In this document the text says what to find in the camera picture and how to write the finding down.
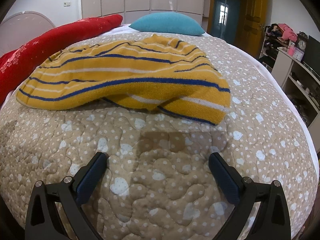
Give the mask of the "pink clothes pile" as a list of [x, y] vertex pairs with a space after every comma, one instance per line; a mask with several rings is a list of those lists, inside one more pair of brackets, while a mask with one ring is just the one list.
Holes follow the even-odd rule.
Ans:
[[278, 24], [278, 27], [283, 32], [281, 38], [284, 41], [287, 41], [287, 40], [290, 40], [292, 42], [296, 42], [297, 41], [297, 37], [298, 37], [297, 34], [287, 24], [280, 23], [280, 24]]

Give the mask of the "yellow striped knit sweater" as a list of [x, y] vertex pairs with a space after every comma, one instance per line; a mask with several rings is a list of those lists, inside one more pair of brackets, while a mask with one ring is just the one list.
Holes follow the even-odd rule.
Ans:
[[219, 124], [231, 105], [228, 82], [204, 51], [158, 35], [64, 49], [33, 71], [16, 98], [46, 110], [104, 99], [211, 125]]

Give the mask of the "brown wooden door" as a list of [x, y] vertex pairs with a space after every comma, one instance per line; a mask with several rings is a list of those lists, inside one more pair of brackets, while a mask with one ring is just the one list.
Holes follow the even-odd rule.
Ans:
[[268, 0], [240, 0], [234, 45], [252, 57], [260, 55], [264, 39]]

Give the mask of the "black television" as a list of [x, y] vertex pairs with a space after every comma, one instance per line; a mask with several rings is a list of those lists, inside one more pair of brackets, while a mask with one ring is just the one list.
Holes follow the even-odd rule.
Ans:
[[314, 72], [319, 74], [320, 71], [320, 43], [309, 36], [306, 44], [306, 49], [303, 57], [303, 62], [310, 67]]

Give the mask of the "teal pillow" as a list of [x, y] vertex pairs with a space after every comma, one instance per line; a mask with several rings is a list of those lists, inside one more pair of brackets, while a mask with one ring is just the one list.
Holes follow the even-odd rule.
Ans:
[[204, 29], [191, 17], [177, 12], [157, 12], [145, 15], [129, 26], [141, 32], [172, 33], [200, 36]]

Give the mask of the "small desk clock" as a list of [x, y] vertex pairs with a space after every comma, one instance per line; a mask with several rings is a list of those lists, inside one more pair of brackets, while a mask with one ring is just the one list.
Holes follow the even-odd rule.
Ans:
[[301, 51], [305, 51], [306, 49], [306, 43], [307, 41], [301, 38], [297, 39], [297, 43], [296, 43], [296, 47], [301, 50]]

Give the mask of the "beige white-dotted quilt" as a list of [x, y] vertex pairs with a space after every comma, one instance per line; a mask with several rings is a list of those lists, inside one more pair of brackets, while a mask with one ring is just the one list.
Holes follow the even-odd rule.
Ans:
[[12, 95], [1, 109], [1, 197], [20, 225], [36, 181], [59, 182], [102, 151], [108, 170], [83, 208], [103, 239], [212, 239], [233, 209], [208, 167], [219, 152], [242, 176], [280, 181], [297, 234], [319, 177], [304, 122], [246, 53], [209, 36], [169, 39], [199, 47], [228, 81], [224, 119], [212, 126], [108, 102], [45, 111]]

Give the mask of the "white round headboard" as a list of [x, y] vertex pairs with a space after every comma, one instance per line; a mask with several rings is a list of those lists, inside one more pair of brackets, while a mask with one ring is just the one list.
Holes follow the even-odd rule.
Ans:
[[10, 16], [0, 27], [1, 56], [53, 28], [53, 22], [38, 12], [23, 11]]

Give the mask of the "red snowflake blanket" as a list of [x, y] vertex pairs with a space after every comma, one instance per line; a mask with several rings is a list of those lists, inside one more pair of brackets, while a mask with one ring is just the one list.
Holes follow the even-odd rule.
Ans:
[[117, 28], [122, 21], [120, 14], [84, 18], [49, 30], [1, 56], [0, 103], [48, 57], [71, 44]]

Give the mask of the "white shelf unit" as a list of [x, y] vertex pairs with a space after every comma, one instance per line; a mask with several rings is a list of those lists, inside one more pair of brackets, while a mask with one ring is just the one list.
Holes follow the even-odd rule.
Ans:
[[[319, 153], [319, 74], [303, 62], [305, 52], [296, 47], [297, 42], [281, 38], [283, 32], [277, 24], [266, 26], [264, 32], [259, 62], [293, 103]], [[297, 36], [308, 42], [309, 36], [304, 32]]]

